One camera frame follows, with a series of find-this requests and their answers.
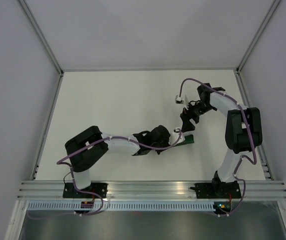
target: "metal rail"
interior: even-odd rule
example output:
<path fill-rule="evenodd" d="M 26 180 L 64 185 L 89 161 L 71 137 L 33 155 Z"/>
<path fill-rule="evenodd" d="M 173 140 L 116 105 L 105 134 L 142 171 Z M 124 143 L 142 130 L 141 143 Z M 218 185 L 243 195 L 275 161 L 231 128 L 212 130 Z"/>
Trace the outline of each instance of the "metal rail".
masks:
<path fill-rule="evenodd" d="M 197 199 L 190 187 L 210 181 L 97 181 L 107 183 L 109 201 L 225 201 L 225 199 Z M 241 191 L 243 183 L 239 182 Z M 29 180 L 22 182 L 18 200 L 63 200 L 62 181 Z M 286 188 L 282 181 L 247 181 L 244 201 L 286 201 Z"/>

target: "enclosure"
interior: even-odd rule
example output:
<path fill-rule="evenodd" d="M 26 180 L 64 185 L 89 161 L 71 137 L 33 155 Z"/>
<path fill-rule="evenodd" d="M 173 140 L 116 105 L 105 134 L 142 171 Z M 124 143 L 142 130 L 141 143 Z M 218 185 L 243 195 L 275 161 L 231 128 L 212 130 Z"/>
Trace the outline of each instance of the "enclosure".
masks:
<path fill-rule="evenodd" d="M 63 198 L 65 143 L 90 126 L 181 127 L 187 78 L 260 110 L 258 163 L 237 171 L 240 207 L 211 215 L 228 199 L 191 189 L 223 163 L 218 110 L 200 117 L 194 144 L 104 155 L 90 169 L 106 184 L 104 208 L 74 215 L 87 198 Z M 198 101 L 198 86 L 182 92 Z M 286 239 L 286 0 L 0 1 L 0 213 L 10 240 Z"/>

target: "aluminum frame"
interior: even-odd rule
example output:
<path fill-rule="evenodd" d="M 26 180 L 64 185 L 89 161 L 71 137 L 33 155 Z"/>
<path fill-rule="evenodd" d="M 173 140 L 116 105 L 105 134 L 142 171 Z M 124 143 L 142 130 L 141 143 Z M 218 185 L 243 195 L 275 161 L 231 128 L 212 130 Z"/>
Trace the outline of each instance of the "aluminum frame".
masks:
<path fill-rule="evenodd" d="M 258 40 L 263 34 L 266 26 L 270 22 L 272 16 L 276 12 L 282 0 L 274 0 L 271 4 L 269 10 L 267 11 L 261 25 L 259 26 L 254 38 L 252 39 L 249 47 L 247 48 L 241 62 L 238 67 L 234 69 L 235 78 L 241 93 L 243 102 L 251 106 L 248 93 L 246 91 L 245 84 L 241 78 L 241 70 L 246 64 L 247 59 L 251 55 L 253 49 L 255 48 Z M 43 147 L 46 141 L 46 136 L 54 112 L 55 104 L 60 90 L 60 85 L 63 79 L 64 71 L 61 69 L 55 55 L 53 54 L 44 34 L 42 33 L 35 17 L 33 16 L 30 8 L 28 7 L 25 0 L 17 0 L 18 4 L 22 8 L 27 21 L 30 23 L 31 27 L 35 31 L 37 38 L 42 43 L 46 53 L 48 54 L 50 60 L 55 66 L 56 70 L 60 75 L 58 81 L 57 89 L 54 95 L 51 109 L 48 114 L 48 118 L 44 127 L 42 139 L 39 143 L 38 154 L 36 157 L 36 164 L 31 175 L 31 179 L 35 177 L 37 172 L 38 163 L 40 161 Z M 266 181 L 247 181 L 246 182 L 246 193 L 244 201 L 277 201 L 282 220 L 286 228 L 286 187 L 282 181 L 273 180 L 272 174 L 269 171 L 269 166 L 267 162 L 267 157 L 263 146 L 258 148 L 259 155 L 261 157 L 261 162 L 265 174 Z M 113 201 L 146 201 L 154 200 L 157 202 L 162 201 L 180 201 L 183 203 L 192 203 L 192 202 L 203 202 L 203 201 L 222 201 L 224 199 L 197 199 L 194 191 L 189 188 L 193 186 L 194 183 L 200 181 L 134 181 L 134 182 L 119 182 L 119 181 L 108 181 L 108 195 L 107 197 Z M 47 202 L 58 201 L 65 202 L 70 201 L 70 199 L 62 199 L 62 191 L 64 190 L 64 184 L 62 181 L 39 181 L 39 180 L 30 180 L 22 182 L 18 192 L 17 202 L 13 211 L 13 215 L 6 233 L 5 239 L 18 239 L 22 229 L 23 221 L 25 218 L 26 210 L 29 205 L 30 200 L 44 200 Z"/>

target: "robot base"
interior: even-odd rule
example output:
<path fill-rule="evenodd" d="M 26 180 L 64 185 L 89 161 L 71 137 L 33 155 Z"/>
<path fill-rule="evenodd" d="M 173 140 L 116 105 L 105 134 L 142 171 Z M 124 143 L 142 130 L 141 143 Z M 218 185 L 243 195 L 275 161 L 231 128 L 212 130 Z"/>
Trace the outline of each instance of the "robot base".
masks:
<path fill-rule="evenodd" d="M 221 182 L 215 172 L 212 182 L 196 183 L 195 187 L 190 189 L 194 190 L 197 199 L 229 199 L 230 194 L 233 199 L 241 198 L 241 191 L 237 181 Z"/>
<path fill-rule="evenodd" d="M 82 190 L 86 192 L 94 192 L 104 199 L 106 198 L 106 194 L 107 194 L 107 183 L 92 182 L 90 186 Z M 93 196 L 91 194 L 78 192 L 75 190 L 74 185 L 72 183 L 67 183 L 64 187 L 63 198 L 64 199 L 92 199 Z"/>

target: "small white object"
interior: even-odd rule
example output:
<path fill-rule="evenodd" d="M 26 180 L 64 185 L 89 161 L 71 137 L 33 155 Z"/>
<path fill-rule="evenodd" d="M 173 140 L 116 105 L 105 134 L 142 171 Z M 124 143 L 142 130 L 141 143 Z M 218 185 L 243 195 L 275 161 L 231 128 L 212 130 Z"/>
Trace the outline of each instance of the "small white object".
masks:
<path fill-rule="evenodd" d="M 181 98 L 180 96 L 176 95 L 176 97 L 175 97 L 175 102 L 176 102 L 177 104 L 182 104 L 182 98 Z"/>
<path fill-rule="evenodd" d="M 178 127 L 171 133 L 171 136 L 169 137 L 170 145 L 174 144 L 177 141 L 177 139 L 179 138 L 179 133 L 180 133 L 180 128 Z M 176 144 L 179 144 L 180 142 L 183 142 L 183 141 L 185 141 L 185 137 L 183 136 L 183 134 L 181 134 L 181 138 Z"/>
<path fill-rule="evenodd" d="M 128 154 L 134 155 L 139 150 L 139 145 L 131 142 L 130 140 L 137 139 L 133 136 L 124 136 L 126 139 L 113 139 L 114 135 L 110 135 L 108 133 L 102 133 L 102 138 L 110 138 L 109 141 L 105 141 L 108 145 L 108 151 L 105 154 Z"/>
<path fill-rule="evenodd" d="M 188 109 L 189 101 L 188 101 L 188 99 L 187 99 L 187 96 L 186 96 L 186 95 L 184 96 L 183 104 L 184 104 L 184 107 L 185 107 L 186 109 Z"/>
<path fill-rule="evenodd" d="M 225 97 L 227 94 L 225 92 L 221 92 L 224 96 L 217 94 L 216 92 L 212 92 L 210 95 L 209 104 L 217 108 L 225 117 L 227 117 L 227 113 L 229 110 L 239 109 L 237 105 L 240 105 L 243 109 L 247 107 L 237 103 L 235 104 L 231 99 Z"/>
<path fill-rule="evenodd" d="M 91 179 L 89 177 L 89 169 L 81 172 L 74 172 L 75 183 L 78 189 L 84 189 L 90 186 Z"/>

